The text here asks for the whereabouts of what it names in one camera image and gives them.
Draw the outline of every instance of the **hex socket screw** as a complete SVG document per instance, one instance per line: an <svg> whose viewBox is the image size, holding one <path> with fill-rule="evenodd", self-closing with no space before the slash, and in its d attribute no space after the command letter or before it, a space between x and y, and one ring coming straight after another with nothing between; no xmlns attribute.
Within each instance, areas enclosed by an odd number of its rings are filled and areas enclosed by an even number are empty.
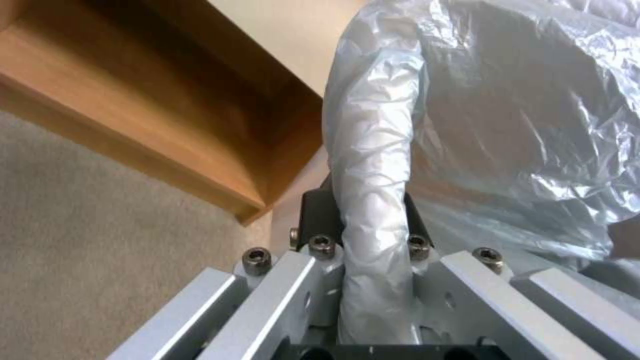
<svg viewBox="0 0 640 360"><path fill-rule="evenodd" d="M309 254L318 260L333 259L335 240L328 235L320 234L309 239Z"/></svg>
<svg viewBox="0 0 640 360"><path fill-rule="evenodd" d="M502 272L504 261L502 254L497 250L493 250L490 247L479 247L473 251L472 255L496 274Z"/></svg>
<svg viewBox="0 0 640 360"><path fill-rule="evenodd" d="M298 240L300 238L300 231L297 227L289 229L289 250L296 251L298 249Z"/></svg>
<svg viewBox="0 0 640 360"><path fill-rule="evenodd" d="M431 242L425 239L423 236L417 234L409 235L409 239L406 241L409 247L409 259L411 261L427 260L429 252L431 251Z"/></svg>
<svg viewBox="0 0 640 360"><path fill-rule="evenodd" d="M242 265L248 275L264 275L271 269L271 253L264 247L252 247L242 255Z"/></svg>

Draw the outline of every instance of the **protective plastic cover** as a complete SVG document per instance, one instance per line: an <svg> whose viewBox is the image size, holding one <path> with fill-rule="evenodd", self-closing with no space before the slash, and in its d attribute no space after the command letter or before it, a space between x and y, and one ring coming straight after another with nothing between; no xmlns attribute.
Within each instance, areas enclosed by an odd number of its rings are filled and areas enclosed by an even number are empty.
<svg viewBox="0 0 640 360"><path fill-rule="evenodd" d="M360 11L323 109L346 225L341 342L417 341L410 174L441 252L524 249L574 268L608 255L607 224L640 211L638 9L404 0Z"/></svg>

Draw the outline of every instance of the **screw hole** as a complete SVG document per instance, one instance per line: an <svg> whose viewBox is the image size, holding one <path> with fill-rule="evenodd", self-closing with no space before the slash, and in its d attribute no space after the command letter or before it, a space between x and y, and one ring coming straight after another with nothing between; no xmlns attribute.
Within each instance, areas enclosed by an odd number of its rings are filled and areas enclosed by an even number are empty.
<svg viewBox="0 0 640 360"><path fill-rule="evenodd" d="M444 294L444 302L447 304L449 309L456 309L456 301L455 299L453 299L453 295L451 295L451 293L448 291Z"/></svg>

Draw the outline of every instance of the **wooden furniture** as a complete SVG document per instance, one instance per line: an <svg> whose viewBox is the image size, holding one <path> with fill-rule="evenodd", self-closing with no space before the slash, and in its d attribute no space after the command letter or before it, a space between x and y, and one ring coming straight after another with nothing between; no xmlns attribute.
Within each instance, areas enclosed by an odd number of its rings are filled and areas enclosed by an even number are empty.
<svg viewBox="0 0 640 360"><path fill-rule="evenodd" d="M333 22L290 0L5 0L0 108L248 224L320 147L324 81L357 6L327 31L294 28Z"/></svg>

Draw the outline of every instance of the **wooden shelf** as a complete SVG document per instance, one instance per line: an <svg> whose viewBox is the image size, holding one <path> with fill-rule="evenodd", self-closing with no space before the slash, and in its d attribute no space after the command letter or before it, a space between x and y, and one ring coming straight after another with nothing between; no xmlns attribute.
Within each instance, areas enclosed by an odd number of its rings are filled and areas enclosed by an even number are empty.
<svg viewBox="0 0 640 360"><path fill-rule="evenodd" d="M237 55L136 1L34 2L0 33L0 106L246 222L320 146L321 101L224 17L211 24L244 39ZM277 70L256 79L246 53Z"/></svg>

